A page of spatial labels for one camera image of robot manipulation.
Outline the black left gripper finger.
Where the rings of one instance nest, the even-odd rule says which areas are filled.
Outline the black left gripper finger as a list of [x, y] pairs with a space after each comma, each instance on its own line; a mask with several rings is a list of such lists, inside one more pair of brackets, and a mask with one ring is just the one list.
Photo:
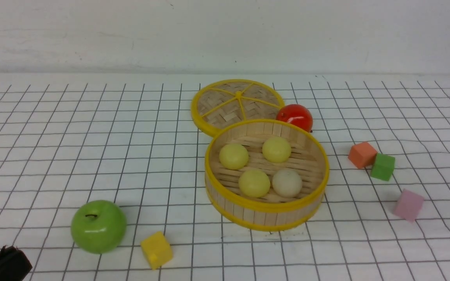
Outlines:
[[14, 246], [0, 250], [0, 281], [23, 281], [33, 266], [25, 253]]

